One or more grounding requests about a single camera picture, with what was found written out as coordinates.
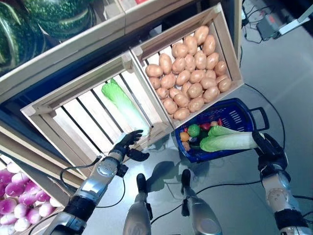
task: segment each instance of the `robot leg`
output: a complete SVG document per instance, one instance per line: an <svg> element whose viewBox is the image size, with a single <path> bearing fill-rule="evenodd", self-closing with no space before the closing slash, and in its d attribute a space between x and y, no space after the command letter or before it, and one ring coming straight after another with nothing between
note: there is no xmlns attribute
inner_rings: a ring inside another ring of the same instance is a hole
<svg viewBox="0 0 313 235"><path fill-rule="evenodd" d="M184 195L181 214L189 216L196 235L222 235L222 228L210 206L190 188L190 170L181 177L181 193Z"/></svg>
<svg viewBox="0 0 313 235"><path fill-rule="evenodd" d="M143 174L137 175L138 195L125 220L123 235L151 235L152 210L147 203L147 185Z"/></svg>

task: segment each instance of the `blue basket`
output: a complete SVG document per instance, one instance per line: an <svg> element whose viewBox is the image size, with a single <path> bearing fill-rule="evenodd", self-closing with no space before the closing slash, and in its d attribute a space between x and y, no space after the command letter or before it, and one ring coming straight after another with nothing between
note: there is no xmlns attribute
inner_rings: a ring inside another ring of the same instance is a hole
<svg viewBox="0 0 313 235"><path fill-rule="evenodd" d="M260 111L265 127L257 129L253 111ZM268 117L262 107L249 109L240 99L233 98L217 102L207 110L203 111L193 119L186 122L175 130L176 140L178 143L179 151L192 163L204 162L216 158L225 157L235 153L240 153L247 150L223 150L212 153L205 152L203 150L190 149L188 152L182 146L180 140L180 132L191 124L204 124L207 122L222 120L223 126L236 131L263 131L269 129Z"/></svg>

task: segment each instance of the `potato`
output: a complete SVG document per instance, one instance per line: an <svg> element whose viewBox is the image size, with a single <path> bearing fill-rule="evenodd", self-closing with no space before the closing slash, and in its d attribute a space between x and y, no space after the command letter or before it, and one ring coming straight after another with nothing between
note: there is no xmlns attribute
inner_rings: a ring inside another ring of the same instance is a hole
<svg viewBox="0 0 313 235"><path fill-rule="evenodd" d="M209 87L202 95L205 103L213 101L220 94L220 90L217 86Z"/></svg>
<svg viewBox="0 0 313 235"><path fill-rule="evenodd" d="M186 67L186 61L184 58L177 58L172 65L172 72L174 74L179 74Z"/></svg>
<svg viewBox="0 0 313 235"><path fill-rule="evenodd" d="M183 42L188 47L188 53L190 55L195 55L198 50L197 39L193 36L187 36L184 38Z"/></svg>
<svg viewBox="0 0 313 235"><path fill-rule="evenodd" d="M218 126L218 122L217 121L211 121L210 126Z"/></svg>
<svg viewBox="0 0 313 235"><path fill-rule="evenodd" d="M189 103L188 97L184 94L177 94L176 96L174 96L173 100L179 107L187 107Z"/></svg>
<svg viewBox="0 0 313 235"><path fill-rule="evenodd" d="M184 120L184 119L186 119L186 117L189 116L189 114L190 114L189 109L187 109L187 108L179 108L174 113L174 119Z"/></svg>
<svg viewBox="0 0 313 235"><path fill-rule="evenodd" d="M214 71L217 76L222 76L226 73L227 64L225 61L221 60L217 63L217 65L214 67Z"/></svg>
<svg viewBox="0 0 313 235"><path fill-rule="evenodd" d="M206 59L206 69L212 70L217 65L219 61L219 54L214 52L213 54L209 55Z"/></svg>
<svg viewBox="0 0 313 235"><path fill-rule="evenodd" d="M205 71L204 70L195 70L191 73L189 81L191 83L200 82L201 79L205 78Z"/></svg>
<svg viewBox="0 0 313 235"><path fill-rule="evenodd" d="M172 55L175 58L185 57L188 54L188 47L183 43L176 43L172 47Z"/></svg>
<svg viewBox="0 0 313 235"><path fill-rule="evenodd" d="M180 140L186 142L189 140L189 134L187 132L180 132Z"/></svg>
<svg viewBox="0 0 313 235"><path fill-rule="evenodd" d="M224 80L225 78L228 78L228 75L227 74L224 74L222 76L219 76L216 78L216 82L217 83L220 83L222 80Z"/></svg>
<svg viewBox="0 0 313 235"><path fill-rule="evenodd" d="M163 69L159 65L150 64L146 67L146 74L148 77L161 77L163 75Z"/></svg>
<svg viewBox="0 0 313 235"><path fill-rule="evenodd" d="M216 79L216 74L213 70L207 70L206 73L205 73L205 76L207 78L213 78L213 79Z"/></svg>
<svg viewBox="0 0 313 235"><path fill-rule="evenodd" d="M176 77L174 74L170 73L161 78L161 87L170 89L175 85Z"/></svg>
<svg viewBox="0 0 313 235"><path fill-rule="evenodd" d="M218 88L221 92L227 92L231 87L231 80L230 78L225 78L218 84Z"/></svg>
<svg viewBox="0 0 313 235"><path fill-rule="evenodd" d="M204 99L202 97L197 97L192 99L188 104L188 109L191 113L199 111L204 105Z"/></svg>
<svg viewBox="0 0 313 235"><path fill-rule="evenodd" d="M196 69L196 61L191 54L186 55L185 62L186 62L185 69L188 70L189 72L193 72Z"/></svg>
<svg viewBox="0 0 313 235"><path fill-rule="evenodd" d="M203 43L202 51L208 56L215 51L215 47L216 43L213 35L208 35Z"/></svg>
<svg viewBox="0 0 313 235"><path fill-rule="evenodd" d="M209 27L206 25L200 26L196 32L194 37L197 39L197 44L201 45L204 43L207 35L209 34Z"/></svg>
<svg viewBox="0 0 313 235"><path fill-rule="evenodd" d="M164 87L160 87L159 89L156 90L156 93L160 99L165 99L168 97L168 89Z"/></svg>
<svg viewBox="0 0 313 235"><path fill-rule="evenodd" d="M190 150L190 145L188 142L181 142L181 144L187 152Z"/></svg>
<svg viewBox="0 0 313 235"><path fill-rule="evenodd" d="M186 82L182 87L181 87L181 93L183 93L185 96L188 96L187 91L189 87L191 86L190 82Z"/></svg>
<svg viewBox="0 0 313 235"><path fill-rule="evenodd" d="M170 97L172 99L174 99L174 96L176 96L177 94L182 94L180 90L178 90L177 88L175 87L172 87L170 90L169 90L169 94L170 94Z"/></svg>
<svg viewBox="0 0 313 235"><path fill-rule="evenodd" d="M149 77L149 80L151 82L151 85L153 86L153 88L156 90L158 88L160 88L161 86L161 81L158 77Z"/></svg>
<svg viewBox="0 0 313 235"><path fill-rule="evenodd" d="M208 89L209 87L217 86L216 80L214 78L205 77L200 81L203 89Z"/></svg>
<svg viewBox="0 0 313 235"><path fill-rule="evenodd" d="M171 99L171 98L166 98L163 101L163 105L167 111L168 114L173 114L177 110L177 104Z"/></svg>
<svg viewBox="0 0 313 235"><path fill-rule="evenodd" d="M172 60L167 54L162 53L159 56L158 64L162 67L165 74L169 74L172 71Z"/></svg>
<svg viewBox="0 0 313 235"><path fill-rule="evenodd" d="M188 82L190 79L190 72L188 70L182 71L176 79L176 85L182 86L184 83Z"/></svg>
<svg viewBox="0 0 313 235"><path fill-rule="evenodd" d="M188 91L187 91L188 97L190 98L196 98L199 95L202 94L202 86L199 82L192 84Z"/></svg>
<svg viewBox="0 0 313 235"><path fill-rule="evenodd" d="M195 54L195 62L196 62L196 67L199 70L203 70L206 67L206 55L199 50L196 54Z"/></svg>

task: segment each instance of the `watermelon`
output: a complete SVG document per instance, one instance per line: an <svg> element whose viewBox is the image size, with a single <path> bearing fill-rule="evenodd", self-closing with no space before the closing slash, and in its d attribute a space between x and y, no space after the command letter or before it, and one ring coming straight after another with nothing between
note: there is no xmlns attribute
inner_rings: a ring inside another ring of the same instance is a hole
<svg viewBox="0 0 313 235"><path fill-rule="evenodd" d="M22 64L28 52L28 36L25 35L23 28L25 26L24 18L16 14L10 5L0 2L0 26L12 46L11 66Z"/></svg>
<svg viewBox="0 0 313 235"><path fill-rule="evenodd" d="M53 36L54 32L68 34L80 33L85 27L87 27L87 25L89 25L90 20L90 9L87 8L81 14L70 19L58 22L37 19L37 22L50 36Z"/></svg>
<svg viewBox="0 0 313 235"><path fill-rule="evenodd" d="M73 21L73 24L69 24L69 22L67 23L68 25L68 29L70 28L70 25L74 26L71 30L61 30L61 26L59 25L57 30L52 30L52 28L50 28L51 31L46 30L46 28L44 26L42 26L42 28L51 36L54 37L58 40L64 41L67 40L71 37L76 36L77 34L91 28L94 26L95 24L95 15L94 12L92 10L92 8L88 9L88 17L87 17L87 24L84 23L82 25L79 25L77 23L75 23L75 21Z"/></svg>
<svg viewBox="0 0 313 235"><path fill-rule="evenodd" d="M0 73L42 53L44 47L45 39L38 24L0 1Z"/></svg>
<svg viewBox="0 0 313 235"><path fill-rule="evenodd" d="M0 66L6 66L11 61L9 43L5 36L5 33L0 27Z"/></svg>
<svg viewBox="0 0 313 235"><path fill-rule="evenodd" d="M37 19L57 22L85 11L91 0L23 0L27 10Z"/></svg>

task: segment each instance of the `black cable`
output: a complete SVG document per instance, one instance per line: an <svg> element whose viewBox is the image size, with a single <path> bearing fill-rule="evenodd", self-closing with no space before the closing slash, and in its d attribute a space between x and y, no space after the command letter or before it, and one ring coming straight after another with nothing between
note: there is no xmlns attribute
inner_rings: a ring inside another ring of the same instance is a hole
<svg viewBox="0 0 313 235"><path fill-rule="evenodd" d="M55 214L52 214L52 215L48 216L47 218L44 218L44 219L41 220L41 221L39 221L36 225L34 225L34 227L32 227L32 229L29 231L28 235L31 235L31 233L34 231L34 229L35 229L38 225L40 225L42 222L46 221L47 219L50 219L51 217L54 217L54 216L57 215L57 214L58 214L58 212L55 213Z"/></svg>
<svg viewBox="0 0 313 235"><path fill-rule="evenodd" d="M272 108L275 110L275 112L277 113L279 119L280 119L280 122L282 124L282 128L283 128L283 149L285 149L285 142L286 142L286 132L285 132L285 125L284 125L284 122L283 122L283 119L282 117L280 116L279 112L277 111L277 109L275 108L275 106L258 90L256 89L255 87L245 83L246 86L252 88L253 90L255 90L257 93L259 93L271 106Z"/></svg>
<svg viewBox="0 0 313 235"><path fill-rule="evenodd" d="M60 180L62 182L62 184L69 190L72 190L68 185L67 183L65 183L64 179L63 179L63 174L64 172L68 171L68 170L71 170L71 169L82 169L82 168L88 168L88 167L91 167L93 165L95 165L99 160L101 159L101 156L98 156L94 161L93 163L89 164L89 165L82 165L82 166L70 166L70 167L67 167L67 168L64 168L63 170L61 170L60 172Z"/></svg>
<svg viewBox="0 0 313 235"><path fill-rule="evenodd" d="M299 195L294 195L293 197L295 197L295 198L300 198L300 199L307 199L307 200L313 201L313 197L299 196Z"/></svg>
<svg viewBox="0 0 313 235"><path fill-rule="evenodd" d="M261 182L261 180L258 180L258 181L253 181L253 182L250 182L250 183L238 183L238 184L220 184L220 185L212 185L212 186L209 186L209 187L206 187L204 189L201 189L199 192L196 193L196 195L198 195L199 193L203 192L204 190L207 190L209 188L215 188L215 187L219 187L219 186L242 186L242 185L252 185L252 184L256 184L256 183L259 183ZM179 207L181 207L181 204L178 205L177 207L175 207L174 209L172 209L171 211L167 212L167 213L164 213L162 215L160 215L159 217L155 218L154 220L151 221L151 225L157 221L158 219L168 215L169 213L172 213L173 211L175 211L176 209L178 209Z"/></svg>
<svg viewBox="0 0 313 235"><path fill-rule="evenodd" d="M175 211L175 210L178 209L179 207L181 207L181 204L180 204L179 206L175 207L174 209L172 209L171 211L169 211L169 212L167 212L167 213L165 213L165 214L162 214L162 215L160 215L159 217L155 218L154 220L151 221L151 225L152 225L154 222L156 222L158 219L162 218L163 216L168 215L169 213L172 213L173 211Z"/></svg>
<svg viewBox="0 0 313 235"><path fill-rule="evenodd" d="M115 204L113 204L113 205L110 205L110 206L96 207L96 208L109 208L109 207L114 207L114 206L116 206L118 203L120 203L120 202L123 200L123 198L124 198L124 196L125 196L125 192L126 192L126 187L125 187L124 178L123 178L123 185L124 185L124 192L123 192L123 195L122 195L121 199L120 199L117 203L115 203Z"/></svg>
<svg viewBox="0 0 313 235"><path fill-rule="evenodd" d="M303 217L305 217L305 216L307 216L307 215L309 215L309 214L311 214L311 213L313 213L313 211L309 211L308 213L305 213L305 214L303 215Z"/></svg>
<svg viewBox="0 0 313 235"><path fill-rule="evenodd" d="M240 54L240 61L239 61L239 67L241 67L241 61L243 59L243 46L240 46L241 54Z"/></svg>
<svg viewBox="0 0 313 235"><path fill-rule="evenodd" d="M256 42L256 41L253 41L253 40L248 39L248 38L247 38L247 31L245 32L244 37L245 37L245 39L246 39L248 42L252 42L252 43L256 43L256 44L260 44L260 43L263 41L262 38L261 38L261 40L260 40L259 42Z"/></svg>
<svg viewBox="0 0 313 235"><path fill-rule="evenodd" d="M248 16L248 15L250 14L250 12L251 12L254 8L255 8L255 6L253 6L253 7L251 8L251 10L249 10L249 12L246 13L246 15Z"/></svg>
<svg viewBox="0 0 313 235"><path fill-rule="evenodd" d="M273 6L273 5L265 6L265 7L262 7L262 8L260 8L260 9L257 9L257 10L255 10L255 11L253 11L249 16L247 16L247 19L248 19L250 16L252 16L252 14L254 14L255 12L261 11L261 10L263 10L263 9L265 9L265 8L272 7L272 6Z"/></svg>
<svg viewBox="0 0 313 235"><path fill-rule="evenodd" d="M253 181L253 182L249 182L249 183L238 183L238 184L221 184L221 185L212 185L212 186L209 186L209 187L206 187L206 188L203 188L201 189L199 192L196 193L196 195L198 195L199 193L209 189L209 188L215 188L215 187L218 187L218 186L243 186L243 185L252 185L252 184L256 184L256 183L260 183L261 180L258 180L258 181Z"/></svg>

